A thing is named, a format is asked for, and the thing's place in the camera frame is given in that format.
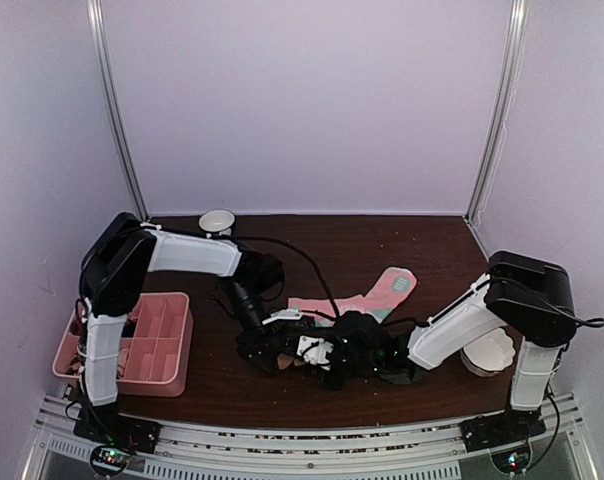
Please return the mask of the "brown beige argyle sock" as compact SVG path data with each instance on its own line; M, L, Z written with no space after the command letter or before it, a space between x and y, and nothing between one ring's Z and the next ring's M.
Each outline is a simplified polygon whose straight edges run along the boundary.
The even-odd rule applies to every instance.
M303 366L304 362L295 356L279 354L277 357L277 368L279 371L285 371L290 368Z

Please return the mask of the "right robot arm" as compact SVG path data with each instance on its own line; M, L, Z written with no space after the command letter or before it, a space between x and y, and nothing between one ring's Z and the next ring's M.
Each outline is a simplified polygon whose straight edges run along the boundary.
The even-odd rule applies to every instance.
M457 300L408 334L390 335L372 316L349 311L324 329L318 346L302 351L337 379L376 376L410 385L473 342L510 327L522 343L509 405L495 419L501 440L517 440L533 424L533 411L561 350L581 328L603 328L604 318L574 314L567 271L508 251L494 253L488 270Z

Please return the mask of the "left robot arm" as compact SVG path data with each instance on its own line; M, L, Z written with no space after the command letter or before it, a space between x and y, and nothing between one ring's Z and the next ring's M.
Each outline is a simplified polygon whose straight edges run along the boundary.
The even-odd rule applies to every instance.
M117 214L82 259L78 280L79 386L94 407L86 425L105 444L126 433L124 419L108 408L120 396L175 398L186 389L191 292L150 289L157 275L218 281L248 330L263 326L269 316L263 295L285 279L277 257L224 229L190 233Z

